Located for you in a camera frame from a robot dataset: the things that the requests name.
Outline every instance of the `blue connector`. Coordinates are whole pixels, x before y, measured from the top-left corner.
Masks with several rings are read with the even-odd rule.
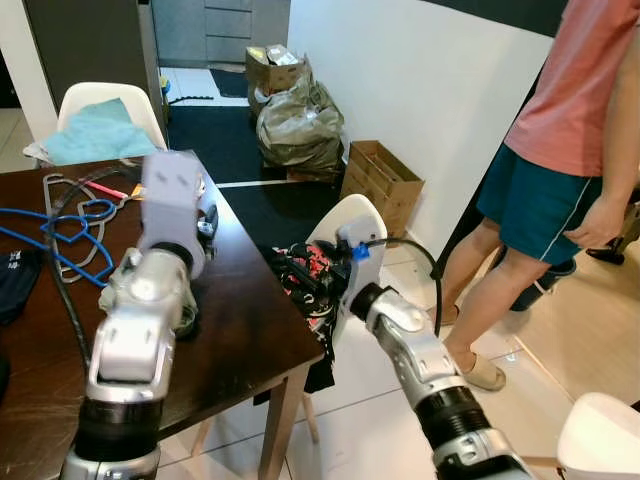
[[[351,252],[353,255],[353,259],[357,262],[365,260],[371,256],[369,253],[369,247],[367,247],[364,243],[361,243]]]

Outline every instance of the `blue towel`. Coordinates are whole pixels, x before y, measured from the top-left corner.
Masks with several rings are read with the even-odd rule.
[[[87,105],[71,116],[64,131],[44,141],[55,165],[98,162],[151,154],[157,148],[131,122],[122,100]]]

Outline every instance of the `beige slipper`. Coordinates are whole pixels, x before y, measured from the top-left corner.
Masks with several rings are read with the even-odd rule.
[[[440,326],[441,327],[448,327],[448,326],[453,325],[454,323],[456,323],[456,320],[458,319],[458,316],[460,315],[460,307],[458,307],[457,305],[454,304],[453,308],[456,309],[456,316],[452,320],[448,320],[448,321],[443,318],[442,321],[440,322]],[[435,321],[436,321],[435,315],[433,316],[432,320],[433,320],[433,322],[435,324]]]
[[[504,372],[483,356],[477,353],[474,355],[476,356],[476,363],[470,371],[462,374],[464,379],[471,385],[490,392],[502,390],[507,383],[507,376]]]

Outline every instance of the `wooden table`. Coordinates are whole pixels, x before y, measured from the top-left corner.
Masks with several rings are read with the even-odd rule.
[[[0,206],[43,212],[44,175],[59,171],[76,179],[105,165],[0,175]],[[101,183],[121,191],[132,189],[122,177]],[[60,191],[54,192],[54,198]],[[322,348],[227,202],[217,191],[216,196],[220,222],[215,257],[192,283],[201,311],[200,329],[192,340],[177,344],[161,437],[271,389],[259,478],[275,479],[308,368],[321,358]],[[42,238],[39,223],[0,217],[0,225],[34,238]],[[140,205],[129,202],[107,225],[104,244],[114,261],[119,262],[127,247],[135,246],[140,233]],[[27,248],[0,234],[0,253]],[[87,250],[87,245],[79,245],[66,253],[82,256]],[[104,318],[97,307],[99,289],[83,279],[69,290],[93,344],[96,327]],[[0,327],[0,351],[12,366],[0,403],[0,477],[55,478],[73,439],[84,379],[71,324],[46,266],[22,316]]]

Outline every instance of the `white chair backrest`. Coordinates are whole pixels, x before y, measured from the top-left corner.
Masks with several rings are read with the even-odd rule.
[[[139,87],[123,83],[82,82],[69,87],[64,94],[60,115],[58,115],[58,131],[69,124],[71,115],[83,107],[94,103],[102,103],[120,98],[129,112],[134,125],[144,129],[151,142],[158,148],[167,149],[158,121],[153,113],[147,94]]]
[[[562,428],[558,460],[567,480],[637,480],[640,413],[603,393],[583,395]]]
[[[374,207],[364,195],[355,194],[343,198],[336,206],[329,210],[324,218],[320,220],[320,223],[316,225],[313,232],[311,232],[311,235],[307,238],[307,243],[311,243],[314,240],[325,240],[335,243],[338,229],[362,215],[370,215],[375,219],[377,226],[377,231],[375,232],[376,238],[386,238],[387,227],[376,210],[376,207]],[[334,345],[342,335],[345,324],[350,317],[353,317],[353,315],[338,313],[336,328],[333,331]]]

